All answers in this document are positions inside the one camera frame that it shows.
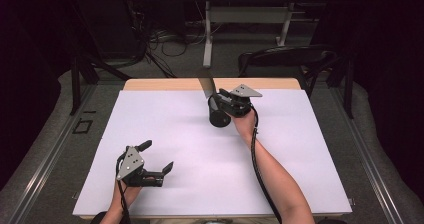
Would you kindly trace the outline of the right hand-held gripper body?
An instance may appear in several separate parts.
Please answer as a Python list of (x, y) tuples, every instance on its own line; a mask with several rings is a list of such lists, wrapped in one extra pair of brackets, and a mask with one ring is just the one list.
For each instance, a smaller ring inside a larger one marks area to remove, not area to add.
[(251, 97), (261, 97), (262, 94), (248, 87), (245, 84), (240, 84), (231, 91), (230, 97), (224, 97), (217, 93), (216, 97), (222, 109), (231, 116), (243, 117), (251, 111)]

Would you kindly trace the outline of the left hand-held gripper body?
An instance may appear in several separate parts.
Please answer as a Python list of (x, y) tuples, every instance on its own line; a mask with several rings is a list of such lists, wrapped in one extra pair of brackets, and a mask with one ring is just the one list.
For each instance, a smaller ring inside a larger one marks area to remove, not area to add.
[(150, 172), (144, 168), (145, 161), (140, 153), (144, 149), (129, 146), (118, 160), (116, 180), (123, 181), (128, 187), (161, 187), (164, 174)]

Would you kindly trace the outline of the person's right hand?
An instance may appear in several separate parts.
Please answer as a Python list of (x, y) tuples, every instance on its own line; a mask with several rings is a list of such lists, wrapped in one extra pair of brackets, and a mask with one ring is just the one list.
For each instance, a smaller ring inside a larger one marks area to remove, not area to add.
[(251, 110), (243, 117), (231, 117), (237, 132), (246, 144), (250, 144), (255, 128), (255, 111)]

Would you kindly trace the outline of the white table cover sheet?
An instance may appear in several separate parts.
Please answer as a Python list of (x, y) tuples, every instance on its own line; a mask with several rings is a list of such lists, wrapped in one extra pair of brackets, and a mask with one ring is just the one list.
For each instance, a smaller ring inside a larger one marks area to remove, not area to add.
[[(301, 187), (313, 214), (350, 212), (309, 99), (302, 90), (264, 89), (253, 105), (258, 138)], [(160, 187), (131, 205), (142, 218), (266, 217), (272, 211), (255, 177), (250, 153), (233, 125), (212, 126), (201, 91), (122, 91), (73, 210), (88, 217), (106, 209), (119, 155), (146, 140), (145, 167), (173, 166)]]

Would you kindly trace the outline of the black chair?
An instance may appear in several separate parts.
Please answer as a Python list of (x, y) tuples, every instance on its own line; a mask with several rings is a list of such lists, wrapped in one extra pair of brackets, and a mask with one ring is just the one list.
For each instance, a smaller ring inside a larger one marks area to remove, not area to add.
[(278, 46), (241, 54), (238, 69), (243, 78), (295, 78), (311, 96), (319, 74), (337, 61), (328, 45)]

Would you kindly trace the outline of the white-legged wooden desk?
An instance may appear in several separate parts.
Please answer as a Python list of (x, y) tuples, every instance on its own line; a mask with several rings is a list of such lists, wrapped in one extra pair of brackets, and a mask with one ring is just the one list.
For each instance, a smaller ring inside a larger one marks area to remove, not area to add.
[(211, 23), (280, 23), (283, 25), (280, 36), (276, 39), (279, 46), (284, 45), (288, 27), (293, 14), (294, 3), (278, 4), (276, 7), (259, 6), (214, 6), (205, 2), (205, 49), (203, 66), (209, 68), (212, 64), (212, 31)]

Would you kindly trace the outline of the black metal stand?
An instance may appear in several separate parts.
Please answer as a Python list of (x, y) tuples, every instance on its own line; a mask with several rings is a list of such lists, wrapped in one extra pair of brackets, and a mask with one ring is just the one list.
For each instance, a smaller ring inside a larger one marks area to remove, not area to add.
[(329, 87), (339, 87), (344, 82), (343, 109), (350, 119), (353, 119), (352, 113), (352, 93), (354, 82), (354, 59), (349, 57), (339, 57), (333, 66), (333, 69), (327, 78)]
[(127, 81), (130, 79), (129, 75), (124, 74), (123, 72), (113, 68), (111, 65), (90, 54), (76, 56), (71, 63), (71, 115), (74, 115), (77, 112), (82, 103), (80, 77), (83, 77), (89, 85), (96, 85), (99, 82), (100, 78), (97, 72), (95, 71), (96, 67), (105, 70), (109, 74), (112, 74), (113, 76), (118, 77), (123, 81)]

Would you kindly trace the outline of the metal floor rail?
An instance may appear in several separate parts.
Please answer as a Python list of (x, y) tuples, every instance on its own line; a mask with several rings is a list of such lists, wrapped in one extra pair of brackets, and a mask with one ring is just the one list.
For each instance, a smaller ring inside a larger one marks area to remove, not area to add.
[(355, 122), (351, 119), (348, 114), (345, 112), (343, 105), (343, 98), (338, 89), (330, 88), (330, 93), (334, 99), (339, 112), (341, 113), (344, 122), (348, 126), (349, 132), (352, 135), (354, 145), (357, 149), (359, 159), (363, 169), (367, 175), (367, 178), (370, 182), (370, 185), (373, 189), (373, 192), (379, 202), (379, 205), (385, 215), (385, 218), (388, 224), (404, 224), (404, 220), (401, 217), (394, 200), (389, 193), (387, 185), (385, 184), (382, 176), (380, 175), (377, 166), (372, 159), (370, 151), (366, 146), (366, 143), (358, 130)]
[(68, 87), (66, 84), (55, 109), (4, 189), (11, 197), (7, 199), (5, 194), (2, 194), (0, 201), (12, 205), (8, 217), (5, 218), (6, 224), (23, 223), (55, 167), (72, 128), (78, 122), (82, 108), (96, 90), (96, 85), (84, 86), (79, 107), (72, 112), (72, 91)]

